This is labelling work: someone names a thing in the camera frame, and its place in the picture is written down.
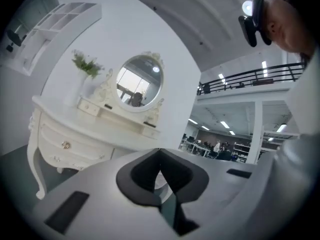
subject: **curved table leg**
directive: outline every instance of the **curved table leg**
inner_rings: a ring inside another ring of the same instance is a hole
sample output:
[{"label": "curved table leg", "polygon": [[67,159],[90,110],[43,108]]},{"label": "curved table leg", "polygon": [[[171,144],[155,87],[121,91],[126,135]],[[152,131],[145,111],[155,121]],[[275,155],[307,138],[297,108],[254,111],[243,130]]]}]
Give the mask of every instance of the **curved table leg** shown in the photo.
[{"label": "curved table leg", "polygon": [[45,183],[45,179],[42,175],[40,169],[40,150],[36,145],[32,145],[29,143],[27,148],[27,157],[29,166],[33,176],[35,177],[36,182],[39,185],[39,191],[35,194],[37,198],[43,199],[47,193],[47,186]]},{"label": "curved table leg", "polygon": [[62,174],[62,172],[64,171],[63,168],[57,168],[56,171],[59,173],[59,174]]}]

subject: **green plant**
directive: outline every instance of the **green plant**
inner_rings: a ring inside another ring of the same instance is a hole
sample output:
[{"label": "green plant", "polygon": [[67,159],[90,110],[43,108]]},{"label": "green plant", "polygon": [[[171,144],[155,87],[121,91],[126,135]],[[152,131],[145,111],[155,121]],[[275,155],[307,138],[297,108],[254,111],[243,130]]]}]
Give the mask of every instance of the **green plant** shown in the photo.
[{"label": "green plant", "polygon": [[102,65],[96,63],[96,58],[89,59],[89,62],[87,62],[85,55],[82,51],[73,50],[72,53],[74,56],[72,61],[74,62],[75,66],[78,69],[86,72],[88,76],[92,77],[92,79],[94,79],[97,75],[99,75],[99,71],[105,69]]}]

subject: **dark gray floor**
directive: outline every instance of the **dark gray floor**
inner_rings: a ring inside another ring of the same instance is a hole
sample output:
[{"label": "dark gray floor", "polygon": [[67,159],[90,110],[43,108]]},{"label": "dark gray floor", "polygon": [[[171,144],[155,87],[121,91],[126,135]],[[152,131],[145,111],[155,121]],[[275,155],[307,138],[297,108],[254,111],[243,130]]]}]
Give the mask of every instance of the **dark gray floor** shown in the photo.
[{"label": "dark gray floor", "polygon": [[[57,168],[47,164],[42,157],[40,167],[48,192],[77,173],[76,170],[65,169],[60,174]],[[24,211],[31,212],[39,201],[36,197],[39,188],[29,167],[27,146],[0,156],[0,174],[1,183],[6,186],[12,201]]]}]

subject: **oval mirror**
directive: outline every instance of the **oval mirror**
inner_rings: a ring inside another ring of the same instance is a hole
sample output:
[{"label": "oval mirror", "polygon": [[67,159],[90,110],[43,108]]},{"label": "oval mirror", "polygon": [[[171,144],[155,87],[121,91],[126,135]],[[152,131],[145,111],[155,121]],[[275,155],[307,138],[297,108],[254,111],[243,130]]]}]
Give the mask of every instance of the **oval mirror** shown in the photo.
[{"label": "oval mirror", "polygon": [[159,63],[148,56],[127,61],[116,77],[117,94],[131,107],[143,107],[157,96],[163,72]]}]

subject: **mirror frame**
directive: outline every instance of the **mirror frame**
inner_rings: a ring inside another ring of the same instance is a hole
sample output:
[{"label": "mirror frame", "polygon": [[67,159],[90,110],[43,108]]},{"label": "mirror frame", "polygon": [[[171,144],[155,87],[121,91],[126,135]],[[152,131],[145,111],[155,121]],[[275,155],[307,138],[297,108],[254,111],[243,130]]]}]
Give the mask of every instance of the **mirror frame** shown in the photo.
[{"label": "mirror frame", "polygon": [[[156,93],[155,97],[153,98],[153,100],[151,100],[148,104],[146,104],[145,106],[139,106],[139,107],[134,107],[134,106],[130,106],[126,103],[124,103],[120,97],[118,96],[118,93],[117,93],[117,77],[118,77],[118,74],[120,72],[120,70],[129,62],[133,61],[134,59],[136,58],[141,58],[141,57],[145,57],[145,58],[148,58],[148,59],[151,59],[153,61],[155,61],[158,66],[159,66],[159,73],[161,74],[161,81],[160,81],[160,87],[159,87],[159,90],[158,92]],[[163,90],[163,86],[164,86],[164,81],[165,81],[165,74],[164,74],[164,63],[162,61],[162,59],[160,58],[160,54],[159,53],[152,53],[150,51],[147,51],[147,52],[144,52],[142,54],[139,54],[139,55],[136,55],[136,56],[133,56],[131,58],[129,58],[120,68],[117,68],[115,71],[114,71],[114,76],[113,76],[113,81],[111,83],[111,92],[112,92],[112,95],[114,97],[114,99],[117,101],[117,103],[119,104],[119,106],[126,110],[126,111],[129,111],[129,112],[132,112],[132,113],[140,113],[140,112],[144,112],[144,111],[147,111],[147,110],[150,110],[153,108],[153,106],[155,106],[158,101],[160,100],[161,96],[161,92]]]}]

